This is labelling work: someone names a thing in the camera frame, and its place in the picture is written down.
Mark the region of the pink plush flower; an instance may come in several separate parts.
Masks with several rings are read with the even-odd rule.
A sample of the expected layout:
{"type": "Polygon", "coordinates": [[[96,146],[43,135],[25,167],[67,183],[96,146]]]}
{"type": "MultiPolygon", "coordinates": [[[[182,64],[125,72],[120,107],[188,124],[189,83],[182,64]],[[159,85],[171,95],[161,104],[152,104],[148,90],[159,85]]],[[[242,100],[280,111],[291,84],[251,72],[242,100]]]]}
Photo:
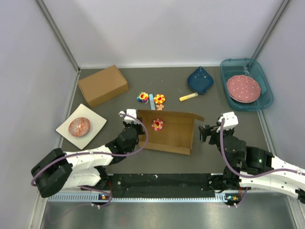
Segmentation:
{"type": "Polygon", "coordinates": [[[154,131],[160,131],[160,130],[162,130],[163,125],[164,125],[164,122],[162,119],[154,119],[152,121],[151,127],[154,131]]]}

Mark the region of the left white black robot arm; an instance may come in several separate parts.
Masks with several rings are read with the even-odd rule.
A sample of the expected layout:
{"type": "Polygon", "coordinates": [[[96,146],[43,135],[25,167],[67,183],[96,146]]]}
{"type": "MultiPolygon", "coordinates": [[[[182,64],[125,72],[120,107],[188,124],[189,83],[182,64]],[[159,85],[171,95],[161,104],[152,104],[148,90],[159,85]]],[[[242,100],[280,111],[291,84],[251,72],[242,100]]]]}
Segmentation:
{"type": "Polygon", "coordinates": [[[52,150],[31,170],[31,185],[38,188],[43,198],[74,187],[108,187],[110,178],[106,166],[136,154],[139,136],[147,133],[141,118],[123,124],[124,129],[114,140],[98,148],[79,152],[64,152],[61,148],[52,150]]]}

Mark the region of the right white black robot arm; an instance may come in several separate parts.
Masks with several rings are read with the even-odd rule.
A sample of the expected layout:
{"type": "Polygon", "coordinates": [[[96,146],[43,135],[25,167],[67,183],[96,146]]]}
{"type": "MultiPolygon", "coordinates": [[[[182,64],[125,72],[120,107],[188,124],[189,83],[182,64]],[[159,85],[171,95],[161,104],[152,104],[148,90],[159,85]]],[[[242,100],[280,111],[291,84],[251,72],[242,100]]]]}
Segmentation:
{"type": "Polygon", "coordinates": [[[208,141],[220,151],[226,164],[221,175],[210,175],[209,187],[214,192],[265,189],[286,194],[305,202],[305,171],[269,151],[247,146],[234,136],[233,129],[220,125],[200,126],[200,141],[208,141]]]}

